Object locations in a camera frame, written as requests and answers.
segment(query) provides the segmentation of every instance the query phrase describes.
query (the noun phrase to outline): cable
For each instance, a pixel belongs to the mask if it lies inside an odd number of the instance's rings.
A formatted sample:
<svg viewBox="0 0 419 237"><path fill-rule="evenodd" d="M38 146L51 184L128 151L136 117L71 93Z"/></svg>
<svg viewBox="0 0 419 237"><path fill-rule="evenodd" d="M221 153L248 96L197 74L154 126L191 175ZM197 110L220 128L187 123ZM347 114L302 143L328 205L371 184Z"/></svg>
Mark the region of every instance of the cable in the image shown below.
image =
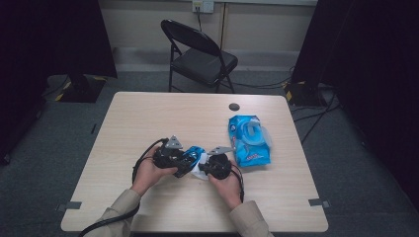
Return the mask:
<svg viewBox="0 0 419 237"><path fill-rule="evenodd" d="M242 83L235 83L235 82L231 82L231 83L237 86L249 87L249 88L254 88L254 89L278 89L278 88L282 88L284 85L284 82L287 82L290 79L291 77L285 80L282 80L280 82L276 82L273 84L266 84L266 85L250 85L250 84L242 84Z"/></svg>
<svg viewBox="0 0 419 237"><path fill-rule="evenodd" d="M234 176L238 179L239 185L240 185L240 200L243 203L244 201L244 180L243 180L243 175L241 174L240 169L238 169L237 166L235 165L231 165L233 167L235 167L238 170L238 173L240 174L240 176L237 174L237 172L233 171L231 169L231 172L234 174Z"/></svg>
<svg viewBox="0 0 419 237"><path fill-rule="evenodd" d="M219 43L220 49L223 49L224 47L222 40L224 39L225 8L226 8L226 3L224 3L224 6L222 7L221 42Z"/></svg>
<svg viewBox="0 0 419 237"><path fill-rule="evenodd" d="M308 130L308 132L305 134L304 138L301 140L301 144L303 144L303 143L305 142L305 140L308 138L308 136L309 136L309 135L311 134L311 132L314 130L314 127L318 124L318 122L321 120L321 118L323 118L323 116L324 116L324 115L326 115L326 113L331 112L331 111L334 111L334 110L336 110L337 108L339 108L340 104L338 104L338 105L337 105L335 108L333 108L332 110L329 110L329 109L330 109L330 107L331 107L331 106L332 106L332 104L333 104L333 101L334 101L335 97L336 97L336 93L333 93L333 97L332 97L332 99L330 100L329 105L327 106L326 110L324 110L322 113L320 113L320 114L316 114L316 115L312 115L312 116L308 116L308 117L304 117L304 118L298 118L298 119L295 119L295 120L294 120L294 122L296 122L296 121L299 121L299 120L302 120L302 119L308 119L308 118L313 118L313 117L317 117L317 116L319 116L319 117L317 118L317 120L314 122L313 126L312 126L309 130Z"/></svg>
<svg viewBox="0 0 419 237"><path fill-rule="evenodd" d="M157 141L155 141L153 144L151 144L145 151L144 153L142 153L142 155L139 157L139 159L136 161L135 166L133 167L133 171L132 171L132 182L135 180L135 176L136 176L136 171L138 170L139 165L141 164L141 162L145 159L148 158L152 158L152 157L145 157L145 155L148 153L148 151L150 151L157 143L164 141L165 139L159 139ZM139 210L139 204L138 206L133 209L132 211L125 213L123 215L117 216L117 217L113 217L113 218L109 218L109 219L105 219L99 222L96 222L92 225L89 225L88 227L86 227L80 234L79 237L83 237L84 235L86 235L87 233L89 233L90 231L97 229L99 227L105 226L105 225L109 225L111 223L117 222L117 221L121 221L124 219L128 219L130 217L133 217Z"/></svg>
<svg viewBox="0 0 419 237"><path fill-rule="evenodd" d="M197 11L198 22L200 23L200 32L202 32L203 29L201 28L201 8L200 7L195 7L195 10Z"/></svg>
<svg viewBox="0 0 419 237"><path fill-rule="evenodd" d="M303 107L303 108L297 108L295 110L292 110L291 113L294 113L296 111L301 111L301 110L323 110L323 108L321 108L321 107Z"/></svg>

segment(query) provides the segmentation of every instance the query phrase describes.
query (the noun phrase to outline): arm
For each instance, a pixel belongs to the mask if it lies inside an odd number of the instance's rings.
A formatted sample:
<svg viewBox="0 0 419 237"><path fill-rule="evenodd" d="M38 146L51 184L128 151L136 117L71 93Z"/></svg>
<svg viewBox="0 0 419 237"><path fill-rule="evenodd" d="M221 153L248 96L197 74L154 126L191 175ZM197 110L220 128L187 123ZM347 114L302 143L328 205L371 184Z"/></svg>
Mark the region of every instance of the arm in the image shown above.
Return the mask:
<svg viewBox="0 0 419 237"><path fill-rule="evenodd" d="M115 200L114 204L106 209L105 213L97 221L117 217L134 210L139 205L141 197L149 188L155 185L160 178L166 175L172 175L177 171L177 168L159 169L154 165L153 160L150 158L153 157L156 149L157 147L153 147L145 156L146 159L141 162L130 189L125 190L117 200ZM129 236L131 222L132 218L115 222L94 229L85 236Z"/></svg>
<svg viewBox="0 0 419 237"><path fill-rule="evenodd" d="M237 173L237 164L230 161L232 169ZM262 216L254 200L241 203L240 186L237 178L230 173L224 180L218 180L209 175L209 181L215 186L219 195L231 209L229 214L237 232L243 237L273 237L269 226Z"/></svg>

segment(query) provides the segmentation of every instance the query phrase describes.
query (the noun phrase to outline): black backdrop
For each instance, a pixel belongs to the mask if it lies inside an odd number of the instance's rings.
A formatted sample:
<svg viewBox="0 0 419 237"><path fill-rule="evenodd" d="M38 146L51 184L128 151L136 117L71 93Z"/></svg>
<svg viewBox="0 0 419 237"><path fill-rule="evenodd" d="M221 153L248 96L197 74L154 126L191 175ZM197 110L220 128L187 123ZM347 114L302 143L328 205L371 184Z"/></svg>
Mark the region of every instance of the black backdrop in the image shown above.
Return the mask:
<svg viewBox="0 0 419 237"><path fill-rule="evenodd" d="M0 156L35 117L48 76L117 77L97 0L1 1L0 33Z"/></svg>
<svg viewBox="0 0 419 237"><path fill-rule="evenodd" d="M417 1L319 0L292 79L337 88L369 147L417 209L418 10Z"/></svg>

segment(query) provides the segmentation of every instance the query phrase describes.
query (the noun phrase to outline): baseboard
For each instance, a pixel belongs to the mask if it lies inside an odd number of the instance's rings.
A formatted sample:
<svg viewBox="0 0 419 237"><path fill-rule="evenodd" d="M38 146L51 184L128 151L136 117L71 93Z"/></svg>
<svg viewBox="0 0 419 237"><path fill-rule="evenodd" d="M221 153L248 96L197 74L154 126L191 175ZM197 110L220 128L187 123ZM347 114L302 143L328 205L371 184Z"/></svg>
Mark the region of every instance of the baseboard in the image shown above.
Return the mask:
<svg viewBox="0 0 419 237"><path fill-rule="evenodd" d="M298 51L228 50L236 55L239 71L288 71L295 66ZM169 51L144 51L135 47L113 49L117 71L169 71Z"/></svg>

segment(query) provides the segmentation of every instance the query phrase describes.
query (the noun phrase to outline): plastic packaging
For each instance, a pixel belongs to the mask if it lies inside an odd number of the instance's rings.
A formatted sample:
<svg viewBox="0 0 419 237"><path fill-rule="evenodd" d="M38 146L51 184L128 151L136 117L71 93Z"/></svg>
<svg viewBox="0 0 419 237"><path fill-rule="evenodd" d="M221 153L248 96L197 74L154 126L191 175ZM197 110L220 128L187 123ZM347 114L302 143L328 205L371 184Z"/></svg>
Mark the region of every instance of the plastic packaging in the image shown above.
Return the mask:
<svg viewBox="0 0 419 237"><path fill-rule="evenodd" d="M228 135L235 148L236 162L240 167L271 163L271 138L256 116L235 116L229 120Z"/></svg>

